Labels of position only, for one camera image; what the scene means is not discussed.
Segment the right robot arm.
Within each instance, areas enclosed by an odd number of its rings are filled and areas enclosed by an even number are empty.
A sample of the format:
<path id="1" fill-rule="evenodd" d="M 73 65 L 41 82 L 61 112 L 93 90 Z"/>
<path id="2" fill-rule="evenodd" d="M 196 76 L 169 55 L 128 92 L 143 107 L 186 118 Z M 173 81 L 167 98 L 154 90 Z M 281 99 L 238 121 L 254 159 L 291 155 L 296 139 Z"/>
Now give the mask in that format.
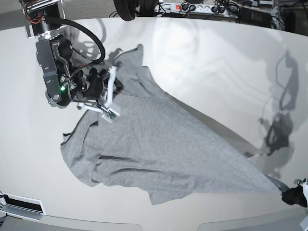
<path id="1" fill-rule="evenodd" d="M 22 0 L 28 38 L 36 37 L 37 61 L 43 71 L 46 98 L 53 107 L 66 108 L 71 102 L 98 111 L 110 110 L 123 84 L 116 78 L 117 65 L 107 64 L 102 42 L 84 26 L 65 17 L 61 0 Z M 70 26 L 97 45 L 100 56 L 88 64 L 73 66 L 75 51 L 62 31 Z"/>

